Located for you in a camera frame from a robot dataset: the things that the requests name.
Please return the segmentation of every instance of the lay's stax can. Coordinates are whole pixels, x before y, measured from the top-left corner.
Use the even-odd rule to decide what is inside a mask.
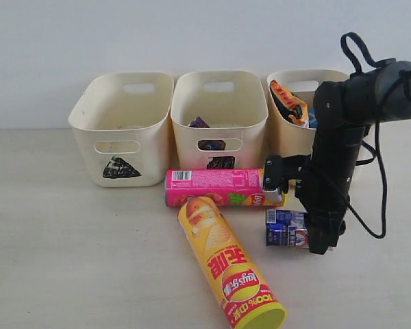
[[[195,197],[178,221],[233,329],[278,329],[286,309],[209,197]]]

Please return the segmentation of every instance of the white tabletop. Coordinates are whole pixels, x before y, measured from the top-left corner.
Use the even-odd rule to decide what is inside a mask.
[[[411,328],[411,121],[382,125],[388,234],[347,213],[324,256],[265,246],[263,208],[223,208],[288,310],[283,329]],[[381,179],[352,204],[380,232]],[[163,185],[101,188],[70,130],[0,132],[0,328],[228,329]]]

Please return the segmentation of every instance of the cream plastic bin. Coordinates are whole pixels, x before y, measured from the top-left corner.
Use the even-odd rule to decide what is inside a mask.
[[[163,181],[173,149],[174,80],[165,73],[114,73],[93,80],[68,122],[91,178],[105,187]]]
[[[189,127],[196,117],[210,128]],[[182,169],[263,166],[260,152],[268,106],[262,82],[253,73],[203,71],[181,76],[173,95],[171,118]],[[203,140],[223,140],[225,150],[202,150],[198,142]]]
[[[315,138],[314,128],[304,128],[298,125],[293,125],[287,122],[283,116],[279,113],[279,110],[274,104],[269,84],[272,80],[276,80],[279,84],[285,86],[298,98],[305,101],[308,104],[308,110],[313,105],[314,92],[316,88],[324,81],[344,81],[349,79],[346,73],[332,71],[332,70],[293,70],[276,72],[269,75],[266,79],[268,84],[268,109],[269,118],[267,121],[268,127],[268,144],[271,152],[283,157],[294,155],[309,155],[312,153],[312,144]],[[359,160],[368,158],[370,154],[361,147]],[[356,167],[353,180],[356,180],[360,173],[360,167]]]

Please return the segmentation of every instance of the black robotic arm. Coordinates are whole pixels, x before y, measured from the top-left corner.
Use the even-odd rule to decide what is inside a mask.
[[[347,46],[351,38],[366,62],[374,68],[362,72],[358,59]],[[264,166],[263,189],[266,197],[287,193],[288,181],[296,179],[295,197],[306,209],[309,250],[324,254],[337,245],[345,232],[347,209],[375,238],[385,237],[387,183],[379,148],[379,125],[383,122],[411,119],[411,62],[394,58],[375,62],[362,39],[350,32],[341,37],[341,47],[355,67],[355,73],[343,82],[323,82],[314,94],[316,129],[310,156],[282,158],[270,155]],[[375,148],[363,142],[375,125]],[[382,175],[382,232],[376,234],[359,217],[349,202],[349,188],[361,146],[379,162]]]

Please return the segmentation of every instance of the barcode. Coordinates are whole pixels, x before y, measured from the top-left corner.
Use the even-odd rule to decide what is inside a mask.
[[[172,171],[172,180],[191,180],[191,179],[192,179],[191,170]]]
[[[267,224],[277,223],[277,219],[275,218],[275,209],[268,209],[266,211],[266,223]]]

